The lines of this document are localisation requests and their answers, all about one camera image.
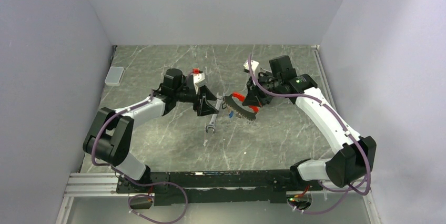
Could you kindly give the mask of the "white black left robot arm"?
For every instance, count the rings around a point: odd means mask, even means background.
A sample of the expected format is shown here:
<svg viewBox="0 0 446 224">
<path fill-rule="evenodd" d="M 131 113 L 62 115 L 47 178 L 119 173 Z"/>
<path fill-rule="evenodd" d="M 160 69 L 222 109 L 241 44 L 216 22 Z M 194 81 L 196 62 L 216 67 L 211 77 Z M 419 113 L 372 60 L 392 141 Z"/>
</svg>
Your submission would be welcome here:
<svg viewBox="0 0 446 224">
<path fill-rule="evenodd" d="M 217 96 L 206 86 L 206 75 L 199 69 L 184 74 L 170 68 L 163 81 L 145 99 L 124 108 L 98 110 L 83 143 L 83 151 L 90 155 L 92 164 L 107 166 L 128 180 L 137 192 L 145 192 L 151 185 L 151 169 L 130 152 L 135 128 L 152 119 L 167 115 L 178 103 L 189 103 L 198 117 L 218 113 L 211 104 Z"/>
</svg>

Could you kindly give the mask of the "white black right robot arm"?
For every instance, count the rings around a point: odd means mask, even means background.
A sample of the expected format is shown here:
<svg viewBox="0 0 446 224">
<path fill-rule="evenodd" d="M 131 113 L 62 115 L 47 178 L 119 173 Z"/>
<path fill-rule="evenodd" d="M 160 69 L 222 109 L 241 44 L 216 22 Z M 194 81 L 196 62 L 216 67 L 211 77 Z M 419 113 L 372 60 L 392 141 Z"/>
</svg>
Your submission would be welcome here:
<svg viewBox="0 0 446 224">
<path fill-rule="evenodd" d="M 244 71 L 250 75 L 246 106 L 263 106 L 265 98 L 288 98 L 321 131 L 334 156 L 328 159 L 302 160 L 291 167 L 290 184 L 304 189 L 310 181 L 330 181 L 341 192 L 358 190 L 353 183 L 362 178 L 367 194 L 376 153 L 376 141 L 354 130 L 334 110 L 317 83 L 308 74 L 298 75 L 287 55 L 269 61 L 271 70 L 261 72 L 259 63 L 249 56 Z"/>
</svg>

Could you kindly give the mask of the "bunch of keys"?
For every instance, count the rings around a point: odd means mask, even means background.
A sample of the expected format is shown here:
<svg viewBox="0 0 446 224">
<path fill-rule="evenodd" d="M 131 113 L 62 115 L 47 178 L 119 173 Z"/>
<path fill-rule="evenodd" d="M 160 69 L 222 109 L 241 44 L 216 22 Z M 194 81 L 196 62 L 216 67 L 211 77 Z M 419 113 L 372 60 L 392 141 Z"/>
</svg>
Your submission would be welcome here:
<svg viewBox="0 0 446 224">
<path fill-rule="evenodd" d="M 229 101 L 225 102 L 226 109 L 228 110 L 228 115 L 230 118 L 232 117 L 243 117 L 242 107 L 237 103 L 230 103 Z"/>
</svg>

